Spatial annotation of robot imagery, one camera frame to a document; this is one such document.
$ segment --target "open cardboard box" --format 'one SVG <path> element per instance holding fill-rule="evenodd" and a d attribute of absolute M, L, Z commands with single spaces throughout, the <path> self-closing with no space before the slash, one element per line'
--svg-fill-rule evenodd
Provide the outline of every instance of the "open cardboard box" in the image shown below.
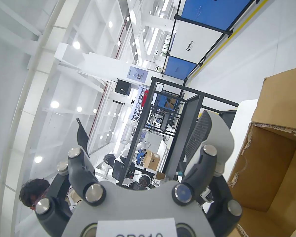
<path fill-rule="evenodd" d="M 296 69 L 266 78 L 229 179 L 244 237 L 296 237 Z"/>

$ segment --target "person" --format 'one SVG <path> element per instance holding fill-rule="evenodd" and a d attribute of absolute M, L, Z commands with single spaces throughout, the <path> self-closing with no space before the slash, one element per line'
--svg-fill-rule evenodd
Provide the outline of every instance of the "person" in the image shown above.
<path fill-rule="evenodd" d="M 50 183 L 45 179 L 31 179 L 22 185 L 19 199 L 26 207 L 35 211 L 37 203 L 46 197 L 49 187 Z M 72 208 L 81 200 L 78 194 L 72 190 L 68 194 L 68 200 L 66 201 L 70 205 L 70 208 Z M 15 232 L 19 232 L 20 237 L 49 237 L 49 234 L 47 234 L 37 220 L 35 212 L 32 212 L 28 217 L 21 220 L 15 227 Z"/>
<path fill-rule="evenodd" d="M 21 187 L 19 199 L 31 210 L 35 211 L 37 203 L 46 196 L 50 183 L 45 179 L 32 179 Z"/>

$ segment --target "glasses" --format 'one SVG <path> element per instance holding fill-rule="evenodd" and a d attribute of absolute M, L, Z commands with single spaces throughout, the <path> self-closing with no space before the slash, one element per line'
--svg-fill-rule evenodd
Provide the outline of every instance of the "glasses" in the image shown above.
<path fill-rule="evenodd" d="M 43 198 L 46 197 L 46 194 L 47 194 L 48 190 L 49 190 L 49 188 L 47 188 L 47 189 L 44 191 L 44 193 L 43 193 L 39 198 L 36 199 L 36 201 L 35 201 L 35 202 L 32 204 L 32 206 L 30 207 L 32 210 L 34 210 L 34 209 L 36 208 L 36 205 L 38 204 L 38 202 L 39 202 L 40 200 L 42 200 Z"/>

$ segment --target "floor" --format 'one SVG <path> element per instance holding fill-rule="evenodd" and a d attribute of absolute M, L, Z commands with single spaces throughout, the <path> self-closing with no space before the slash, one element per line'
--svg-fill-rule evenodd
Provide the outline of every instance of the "floor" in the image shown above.
<path fill-rule="evenodd" d="M 275 0 L 188 86 L 240 103 L 259 97 L 265 77 L 296 68 L 296 0 Z M 234 107 L 211 99 L 218 110 Z"/>

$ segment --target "black hair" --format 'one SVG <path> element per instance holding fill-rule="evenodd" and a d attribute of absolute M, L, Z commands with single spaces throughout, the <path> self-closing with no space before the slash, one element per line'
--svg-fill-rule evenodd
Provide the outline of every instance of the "black hair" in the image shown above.
<path fill-rule="evenodd" d="M 31 196 L 35 196 L 39 198 L 47 188 L 49 188 L 50 184 L 45 179 L 32 179 L 27 181 L 24 185 L 22 185 L 19 199 L 20 201 L 27 207 L 31 207 L 33 205 L 31 201 Z"/>

